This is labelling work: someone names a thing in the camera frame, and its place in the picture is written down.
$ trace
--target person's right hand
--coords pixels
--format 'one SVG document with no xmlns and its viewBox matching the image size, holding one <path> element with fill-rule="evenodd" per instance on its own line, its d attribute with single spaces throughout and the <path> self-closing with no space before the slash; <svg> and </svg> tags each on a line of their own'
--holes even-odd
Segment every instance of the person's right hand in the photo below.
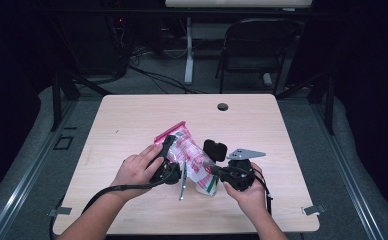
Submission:
<svg viewBox="0 0 388 240">
<path fill-rule="evenodd" d="M 261 178 L 259 174 L 262 173 L 262 169 L 255 163 L 251 163 L 252 167 L 256 169 L 256 176 Z M 254 180 L 253 185 L 246 190 L 240 192 L 235 190 L 228 182 L 224 182 L 226 192 L 229 196 L 234 198 L 238 206 L 248 218 L 252 219 L 256 214 L 265 214 L 266 210 L 266 191 L 262 184 L 257 179 Z"/>
</svg>

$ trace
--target table leg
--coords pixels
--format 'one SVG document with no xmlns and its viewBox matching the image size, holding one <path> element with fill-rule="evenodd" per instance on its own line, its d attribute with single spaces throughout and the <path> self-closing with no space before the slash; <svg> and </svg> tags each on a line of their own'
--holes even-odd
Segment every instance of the table leg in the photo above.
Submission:
<svg viewBox="0 0 388 240">
<path fill-rule="evenodd" d="M 187 18 L 187 65 L 185 67 L 185 84 L 191 85 L 193 83 L 193 45 L 191 35 L 191 18 Z"/>
</svg>

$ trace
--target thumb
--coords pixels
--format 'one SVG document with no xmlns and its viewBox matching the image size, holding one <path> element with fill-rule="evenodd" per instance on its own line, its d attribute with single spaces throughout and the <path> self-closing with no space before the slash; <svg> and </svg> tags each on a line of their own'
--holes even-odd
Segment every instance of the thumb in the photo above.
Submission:
<svg viewBox="0 0 388 240">
<path fill-rule="evenodd" d="M 234 192 L 237 191 L 228 182 L 223 182 L 223 186 L 225 187 L 225 190 L 228 193 L 228 195 L 231 197 L 233 196 Z"/>
</svg>

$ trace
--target person's left hand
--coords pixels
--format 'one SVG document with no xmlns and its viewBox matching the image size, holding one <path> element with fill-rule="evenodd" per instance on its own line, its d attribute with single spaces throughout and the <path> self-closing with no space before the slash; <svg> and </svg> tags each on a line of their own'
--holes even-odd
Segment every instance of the person's left hand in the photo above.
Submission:
<svg viewBox="0 0 388 240">
<path fill-rule="evenodd" d="M 151 177 L 163 163 L 163 157 L 157 158 L 150 166 L 148 164 L 162 150 L 162 144 L 152 144 L 138 155 L 131 155 L 120 166 L 115 179 L 110 186 L 148 184 Z M 149 190 L 131 189 L 118 192 L 124 201 L 138 197 Z"/>
</svg>

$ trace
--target plastic bag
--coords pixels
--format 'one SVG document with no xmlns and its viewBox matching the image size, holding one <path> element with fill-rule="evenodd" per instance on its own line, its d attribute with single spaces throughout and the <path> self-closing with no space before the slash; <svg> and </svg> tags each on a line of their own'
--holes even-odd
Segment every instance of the plastic bag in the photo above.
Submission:
<svg viewBox="0 0 388 240">
<path fill-rule="evenodd" d="M 203 166 L 203 163 L 213 163 L 213 161 L 195 144 L 188 128 L 185 126 L 185 122 L 182 121 L 157 136 L 154 139 L 154 143 L 163 143 L 167 135 L 176 136 L 176 140 L 170 147 L 167 155 L 169 161 L 178 162 L 181 166 L 186 161 L 187 177 L 196 183 L 196 190 L 213 196 L 216 193 L 216 181 L 218 179 L 207 172 Z"/>
</svg>

